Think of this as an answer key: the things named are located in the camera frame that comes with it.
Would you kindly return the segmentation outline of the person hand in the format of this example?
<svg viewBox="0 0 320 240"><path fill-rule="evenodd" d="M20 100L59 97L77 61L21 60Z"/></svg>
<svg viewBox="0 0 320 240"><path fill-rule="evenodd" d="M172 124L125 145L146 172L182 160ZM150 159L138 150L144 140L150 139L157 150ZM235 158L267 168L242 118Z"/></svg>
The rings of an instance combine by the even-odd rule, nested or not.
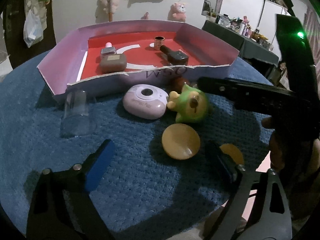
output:
<svg viewBox="0 0 320 240"><path fill-rule="evenodd" d="M276 126L272 117L264 118L261 121L261 124L266 129L274 129ZM282 170L285 167L285 161L283 160L283 152L278 145L278 140L276 139L276 132L273 132L270 137L269 150L270 150L271 167L276 171ZM316 139L313 142L313 149L312 149L309 170L311 172L315 172L318 170L318 168L319 168L319 139Z"/></svg>

